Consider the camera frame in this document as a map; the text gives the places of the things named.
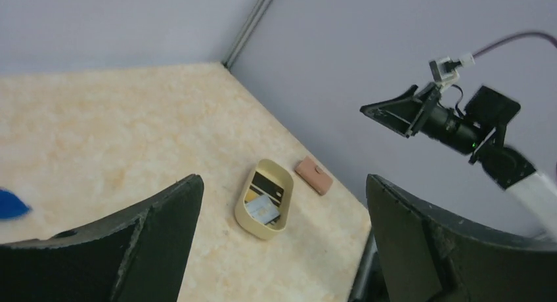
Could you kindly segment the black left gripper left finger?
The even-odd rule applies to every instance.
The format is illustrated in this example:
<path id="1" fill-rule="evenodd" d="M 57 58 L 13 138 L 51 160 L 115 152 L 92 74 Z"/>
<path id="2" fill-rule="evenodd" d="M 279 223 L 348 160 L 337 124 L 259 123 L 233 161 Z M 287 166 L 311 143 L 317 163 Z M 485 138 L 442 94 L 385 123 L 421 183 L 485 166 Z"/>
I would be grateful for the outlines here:
<path id="1" fill-rule="evenodd" d="M 47 240 L 1 245 L 2 301 L 176 301 L 202 206 L 189 175 Z"/>

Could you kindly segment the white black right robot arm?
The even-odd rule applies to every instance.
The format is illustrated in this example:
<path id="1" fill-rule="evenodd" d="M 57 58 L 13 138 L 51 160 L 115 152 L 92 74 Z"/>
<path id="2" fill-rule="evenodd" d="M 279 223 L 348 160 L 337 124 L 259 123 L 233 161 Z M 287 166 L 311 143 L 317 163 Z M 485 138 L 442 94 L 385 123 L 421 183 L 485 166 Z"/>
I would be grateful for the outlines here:
<path id="1" fill-rule="evenodd" d="M 480 163 L 501 190 L 512 195 L 556 237 L 556 182 L 524 154 L 505 143 L 508 124 L 520 104 L 482 86 L 463 111 L 440 104 L 444 86 L 412 85 L 391 100 L 364 105 L 362 114 L 405 138 L 419 133 Z"/>

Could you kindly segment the silver VIP card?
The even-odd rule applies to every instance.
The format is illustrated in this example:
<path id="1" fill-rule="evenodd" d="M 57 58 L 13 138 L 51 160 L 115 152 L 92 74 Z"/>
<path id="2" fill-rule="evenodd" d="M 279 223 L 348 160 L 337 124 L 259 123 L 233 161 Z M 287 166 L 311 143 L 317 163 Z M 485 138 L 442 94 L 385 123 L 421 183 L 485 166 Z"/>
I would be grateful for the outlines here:
<path id="1" fill-rule="evenodd" d="M 254 220 L 263 225 L 268 225 L 280 217 L 278 207 L 266 194 L 262 194 L 258 198 L 247 203 L 246 210 Z"/>

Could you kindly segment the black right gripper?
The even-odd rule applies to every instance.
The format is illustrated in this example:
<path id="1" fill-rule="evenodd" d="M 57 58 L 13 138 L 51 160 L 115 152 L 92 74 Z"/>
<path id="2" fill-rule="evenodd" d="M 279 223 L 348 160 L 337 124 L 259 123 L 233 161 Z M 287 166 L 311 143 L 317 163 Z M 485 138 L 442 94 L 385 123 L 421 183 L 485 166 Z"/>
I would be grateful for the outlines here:
<path id="1" fill-rule="evenodd" d="M 455 109 L 439 105 L 440 98 L 435 83 L 421 90 L 411 85 L 402 95 L 361 106 L 359 111 L 402 137 L 423 133 L 460 154 L 471 154 L 483 141 L 483 131 L 457 116 Z"/>

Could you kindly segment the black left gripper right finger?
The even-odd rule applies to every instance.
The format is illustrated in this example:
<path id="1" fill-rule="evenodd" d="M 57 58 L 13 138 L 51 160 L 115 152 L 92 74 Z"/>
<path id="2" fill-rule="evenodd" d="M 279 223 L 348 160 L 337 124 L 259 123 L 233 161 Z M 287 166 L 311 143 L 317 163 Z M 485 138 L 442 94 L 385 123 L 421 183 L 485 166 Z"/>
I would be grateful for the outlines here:
<path id="1" fill-rule="evenodd" d="M 368 175 L 368 210 L 392 301 L 555 301 L 556 243 L 503 232 Z"/>

